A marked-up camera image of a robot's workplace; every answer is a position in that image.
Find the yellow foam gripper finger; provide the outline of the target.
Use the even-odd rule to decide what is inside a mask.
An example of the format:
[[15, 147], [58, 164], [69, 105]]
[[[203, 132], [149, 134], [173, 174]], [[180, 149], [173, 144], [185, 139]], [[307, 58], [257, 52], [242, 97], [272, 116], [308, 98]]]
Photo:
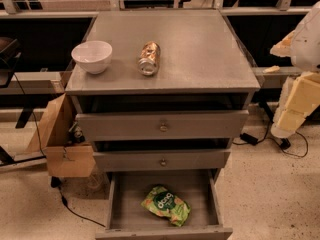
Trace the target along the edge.
[[294, 110], [281, 110], [276, 113], [278, 128], [295, 132], [305, 121], [305, 114]]
[[297, 77], [285, 108], [294, 113], [310, 115], [320, 105], [320, 74], [305, 72]]

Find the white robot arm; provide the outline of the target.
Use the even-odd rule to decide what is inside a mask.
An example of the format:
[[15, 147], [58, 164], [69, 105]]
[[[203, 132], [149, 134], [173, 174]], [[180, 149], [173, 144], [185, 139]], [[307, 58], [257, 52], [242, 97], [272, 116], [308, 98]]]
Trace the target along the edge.
[[296, 79], [286, 79], [273, 117], [272, 135], [288, 138], [320, 105], [320, 2], [270, 53], [290, 57], [292, 65], [302, 71]]

